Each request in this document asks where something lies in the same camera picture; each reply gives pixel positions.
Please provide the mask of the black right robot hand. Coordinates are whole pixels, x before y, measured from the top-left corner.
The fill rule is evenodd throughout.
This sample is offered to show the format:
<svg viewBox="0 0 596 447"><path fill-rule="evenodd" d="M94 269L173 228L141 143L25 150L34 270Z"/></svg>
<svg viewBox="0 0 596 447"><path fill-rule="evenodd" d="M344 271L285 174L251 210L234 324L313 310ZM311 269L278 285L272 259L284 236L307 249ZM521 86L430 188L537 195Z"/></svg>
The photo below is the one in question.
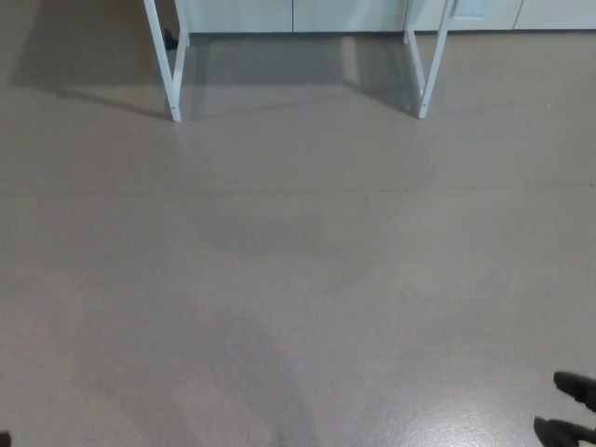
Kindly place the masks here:
<svg viewBox="0 0 596 447"><path fill-rule="evenodd" d="M595 412L595 380L572 372L555 372L555 386L563 393ZM560 419L536 417L534 431L542 446L577 447L581 442L595 445L595 429Z"/></svg>

